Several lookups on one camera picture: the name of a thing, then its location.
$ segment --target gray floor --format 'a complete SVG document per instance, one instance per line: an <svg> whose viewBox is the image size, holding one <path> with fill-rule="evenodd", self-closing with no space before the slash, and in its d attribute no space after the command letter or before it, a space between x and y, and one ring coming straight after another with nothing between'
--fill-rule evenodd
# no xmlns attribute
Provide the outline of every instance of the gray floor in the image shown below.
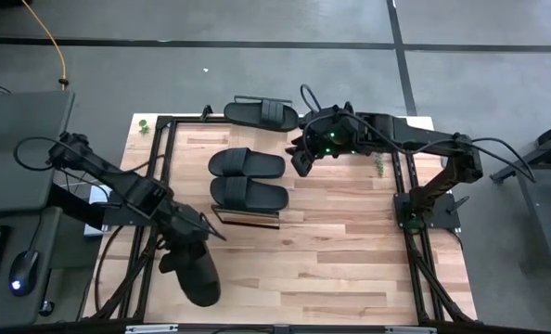
<svg viewBox="0 0 551 334"><path fill-rule="evenodd" d="M551 0L396 0L406 43L551 45ZM392 42L384 0L39 0L58 36L204 41ZM43 36L23 8L0 11L0 34ZM119 162L135 112L221 109L232 95L290 98L406 113L394 51L63 47L77 104L72 131ZM525 152L551 127L551 54L408 52L418 115L437 129L492 135ZM0 84L58 89L52 47L0 45ZM506 154L500 147L488 148ZM501 164L483 157L487 174ZM465 257L480 320L551 329L551 275L523 273L533 243L514 179L459 186Z"/></svg>

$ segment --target black slide sandal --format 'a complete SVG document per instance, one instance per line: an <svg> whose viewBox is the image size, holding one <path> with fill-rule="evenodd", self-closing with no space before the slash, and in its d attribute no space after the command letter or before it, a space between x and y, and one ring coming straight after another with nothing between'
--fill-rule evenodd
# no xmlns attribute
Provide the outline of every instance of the black slide sandal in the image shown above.
<svg viewBox="0 0 551 334"><path fill-rule="evenodd" d="M211 181L213 200L225 209L276 212L288 206L288 191L244 176L218 177Z"/></svg>
<svg viewBox="0 0 551 334"><path fill-rule="evenodd" d="M228 103L224 117L236 125L276 132L289 132L298 126L296 110L269 99L258 103Z"/></svg>
<svg viewBox="0 0 551 334"><path fill-rule="evenodd" d="M286 171L286 162L277 155L229 148L214 154L208 169L215 176L278 178Z"/></svg>

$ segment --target wooden plank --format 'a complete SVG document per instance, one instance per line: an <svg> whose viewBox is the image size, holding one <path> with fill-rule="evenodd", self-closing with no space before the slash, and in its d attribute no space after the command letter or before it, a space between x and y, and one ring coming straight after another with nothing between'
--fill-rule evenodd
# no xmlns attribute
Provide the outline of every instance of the wooden plank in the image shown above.
<svg viewBox="0 0 551 334"><path fill-rule="evenodd" d="M137 123L146 119L153 128L156 118L156 114L134 115L122 168L147 160L153 135L139 134ZM408 122L431 128L430 118L408 118ZM193 305L180 290L174 273L158 271L159 251L147 322L415 324L404 236L396 227L391 201L395 193L391 156L382 157L382 176L372 157L349 155L318 161L310 176L300 178L284 153L298 135L298 130L280 134L229 124L178 125L171 188L176 200L205 212L228 239L208 241L220 275L222 298L207 308ZM236 147L286 159L282 178L260 180L288 190L290 204L280 213L280 230L221 225L211 214L213 176L207 163L220 150ZM441 170L439 158L427 154L416 155L416 166L422 185ZM105 235L103 245L108 237ZM132 237L133 229L125 228L110 248L101 280L103 300L122 280ZM457 241L446 231L430 231L430 240L440 281L464 312L475 317ZM423 284L423 289L431 314L428 285ZM92 291L84 315L94 312Z"/></svg>

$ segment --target computer mouse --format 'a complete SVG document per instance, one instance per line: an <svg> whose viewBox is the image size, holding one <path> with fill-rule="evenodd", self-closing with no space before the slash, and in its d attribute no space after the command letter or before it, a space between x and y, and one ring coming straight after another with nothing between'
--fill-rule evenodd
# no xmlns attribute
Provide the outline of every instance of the computer mouse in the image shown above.
<svg viewBox="0 0 551 334"><path fill-rule="evenodd" d="M9 289L14 296L26 296L36 285L38 251L25 250L16 256L9 269Z"/></svg>

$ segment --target wooden table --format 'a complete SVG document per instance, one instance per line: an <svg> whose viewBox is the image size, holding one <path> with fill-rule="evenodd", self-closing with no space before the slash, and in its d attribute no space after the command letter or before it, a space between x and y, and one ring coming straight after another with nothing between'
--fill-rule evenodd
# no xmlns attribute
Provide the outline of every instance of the wooden table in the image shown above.
<svg viewBox="0 0 551 334"><path fill-rule="evenodd" d="M147 161L153 132L142 135L137 124L147 120L153 129L157 116L134 115L123 169ZM408 122L432 127L428 117L410 117ZM392 208L396 189L391 156L383 156L382 176L372 157L347 155L318 161L308 177L300 178L284 152L299 133L280 134L230 124L178 125L170 185L176 200L205 212L228 238L227 242L216 238L208 242L222 282L222 298L208 308L193 305L180 290L174 273L158 271L161 254L157 254L146 322L416 323L404 236L396 226ZM280 230L221 225L211 214L213 176L208 172L208 161L218 151L238 147L280 154L288 162L284 176L269 181L289 192L289 206L280 213ZM416 155L416 167L422 185L442 169L438 157L426 154ZM409 189L409 181L404 182ZM103 302L125 274L133 233L132 228L124 228L110 247L102 268ZM444 230L431 230L430 240L440 281L462 310L475 318L458 242ZM423 284L422 289L432 314L428 285ZM94 312L93 290L84 315ZM138 291L136 286L133 307Z"/></svg>

